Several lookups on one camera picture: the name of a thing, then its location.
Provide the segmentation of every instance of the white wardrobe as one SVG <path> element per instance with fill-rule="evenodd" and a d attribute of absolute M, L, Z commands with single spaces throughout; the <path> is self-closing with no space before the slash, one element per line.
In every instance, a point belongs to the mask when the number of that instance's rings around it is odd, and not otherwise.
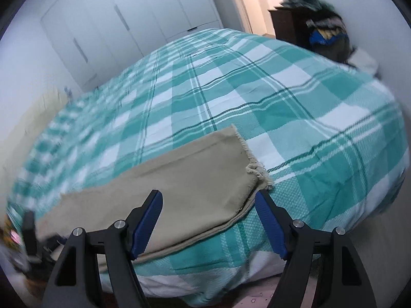
<path fill-rule="evenodd" d="M 41 23 L 84 91 L 166 43 L 221 28 L 212 0 L 54 0 Z"/>

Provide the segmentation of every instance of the pile of clothes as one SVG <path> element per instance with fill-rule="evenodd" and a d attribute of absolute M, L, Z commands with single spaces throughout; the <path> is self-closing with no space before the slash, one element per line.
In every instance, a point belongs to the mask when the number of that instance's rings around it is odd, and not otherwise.
<path fill-rule="evenodd" d="M 282 7 L 293 11 L 293 18 L 298 18 L 306 26 L 299 27 L 305 32 L 306 47 L 330 60 L 346 63 L 352 50 L 344 22 L 334 7 L 321 0 L 286 0 Z"/>

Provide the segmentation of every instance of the metal screw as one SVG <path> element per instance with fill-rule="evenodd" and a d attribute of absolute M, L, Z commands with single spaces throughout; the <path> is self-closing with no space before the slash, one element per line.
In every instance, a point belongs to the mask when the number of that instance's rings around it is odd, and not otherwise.
<path fill-rule="evenodd" d="M 124 220 L 117 220 L 114 222 L 114 227 L 117 229 L 123 228 L 126 225 L 126 222 Z"/>
<path fill-rule="evenodd" d="M 338 235 L 344 235 L 344 234 L 346 233 L 346 231 L 345 231 L 345 229 L 344 229 L 343 227 L 337 227 L 337 228 L 335 229 L 335 231 L 336 231 L 336 233 L 337 233 Z"/>
<path fill-rule="evenodd" d="M 76 228 L 75 230 L 73 230 L 73 235 L 74 236 L 80 236 L 83 233 L 83 228 Z"/>
<path fill-rule="evenodd" d="M 296 228 L 303 228 L 304 227 L 304 223 L 301 220 L 294 220 L 293 221 L 293 226 Z"/>

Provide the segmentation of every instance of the frayed fabric edge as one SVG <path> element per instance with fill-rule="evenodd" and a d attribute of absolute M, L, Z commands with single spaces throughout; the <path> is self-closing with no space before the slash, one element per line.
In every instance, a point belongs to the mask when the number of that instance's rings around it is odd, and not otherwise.
<path fill-rule="evenodd" d="M 245 142 L 244 138 L 239 134 L 236 126 L 234 124 L 231 125 L 232 128 L 234 128 L 235 133 L 239 141 L 241 142 L 241 145 L 243 149 L 245 150 L 245 153 L 247 154 L 250 163 L 247 165 L 245 168 L 246 171 L 250 174 L 254 174 L 260 179 L 261 181 L 264 181 L 266 183 L 266 190 L 271 190 L 274 186 L 274 181 L 268 174 L 267 170 L 264 168 L 262 163 L 257 161 L 255 158 L 254 154 L 251 152 L 250 148 L 248 147 L 247 143 Z"/>

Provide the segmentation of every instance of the teal and white plaid blanket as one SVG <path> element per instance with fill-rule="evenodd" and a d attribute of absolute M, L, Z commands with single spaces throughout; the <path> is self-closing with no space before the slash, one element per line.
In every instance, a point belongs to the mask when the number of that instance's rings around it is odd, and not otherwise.
<path fill-rule="evenodd" d="M 39 218 L 60 193 L 106 184 L 231 124 L 274 179 L 276 204 L 313 228 L 350 229 L 382 209 L 408 166 L 400 108 L 379 81 L 281 41 L 205 30 L 68 104 L 36 141 L 8 214 L 19 227 L 24 209 Z M 283 266 L 252 209 L 227 231 L 135 270 L 147 295 L 200 306 Z"/>

